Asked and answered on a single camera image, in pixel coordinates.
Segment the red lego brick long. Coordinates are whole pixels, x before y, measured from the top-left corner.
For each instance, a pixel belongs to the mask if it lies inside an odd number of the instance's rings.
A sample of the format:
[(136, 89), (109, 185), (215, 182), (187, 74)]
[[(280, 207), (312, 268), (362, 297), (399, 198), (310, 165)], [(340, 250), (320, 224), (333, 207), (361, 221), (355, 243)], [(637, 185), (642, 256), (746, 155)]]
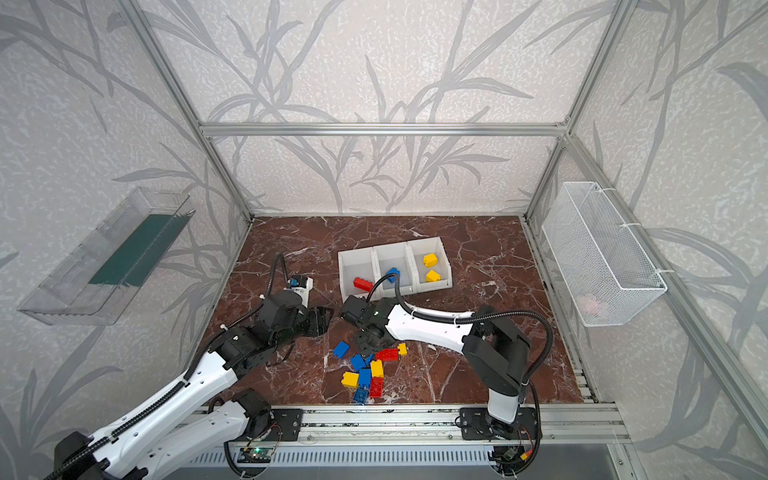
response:
[(356, 289), (371, 292), (373, 290), (373, 283), (360, 277), (355, 277), (353, 280), (353, 286)]

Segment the blue lego brick top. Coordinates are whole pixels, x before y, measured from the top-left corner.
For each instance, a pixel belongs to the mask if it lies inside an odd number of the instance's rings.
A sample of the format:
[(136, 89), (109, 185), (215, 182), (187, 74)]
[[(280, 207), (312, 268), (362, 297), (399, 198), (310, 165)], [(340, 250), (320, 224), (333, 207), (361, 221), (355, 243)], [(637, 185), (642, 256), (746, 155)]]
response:
[(388, 281), (390, 284), (394, 284), (394, 283), (396, 283), (396, 282), (398, 281), (399, 277), (400, 277), (400, 271), (399, 271), (397, 268), (395, 268), (395, 267), (392, 267), (392, 268), (390, 268), (390, 269), (389, 269), (389, 270), (386, 272), (386, 275), (385, 275), (385, 279), (386, 279), (386, 280), (387, 280), (387, 281)]

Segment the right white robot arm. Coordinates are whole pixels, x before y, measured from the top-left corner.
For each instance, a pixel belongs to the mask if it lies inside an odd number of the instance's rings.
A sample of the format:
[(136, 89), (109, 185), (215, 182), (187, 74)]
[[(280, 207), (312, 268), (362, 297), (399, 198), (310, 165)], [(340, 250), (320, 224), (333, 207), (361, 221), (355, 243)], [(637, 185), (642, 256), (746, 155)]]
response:
[(549, 356), (554, 331), (530, 310), (451, 313), (420, 309), (396, 298), (377, 302), (348, 297), (341, 317), (358, 328), (355, 342), (363, 355), (412, 341), (439, 346), (464, 356), (488, 388), (484, 408), (460, 410), (458, 425), (465, 440), (541, 439), (540, 407), (525, 407), (535, 386), (533, 374)]

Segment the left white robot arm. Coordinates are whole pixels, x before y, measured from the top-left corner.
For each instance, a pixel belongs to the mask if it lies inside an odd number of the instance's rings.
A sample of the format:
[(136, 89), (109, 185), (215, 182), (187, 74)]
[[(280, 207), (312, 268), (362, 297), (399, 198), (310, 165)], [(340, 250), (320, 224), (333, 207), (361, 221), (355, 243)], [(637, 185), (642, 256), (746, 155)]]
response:
[(174, 428), (203, 401), (266, 364), (282, 346), (327, 333), (330, 307), (311, 307), (286, 289), (208, 341), (175, 380), (131, 412), (90, 435), (72, 433), (55, 447), (52, 479), (150, 479), (162, 461), (175, 456), (168, 446)]

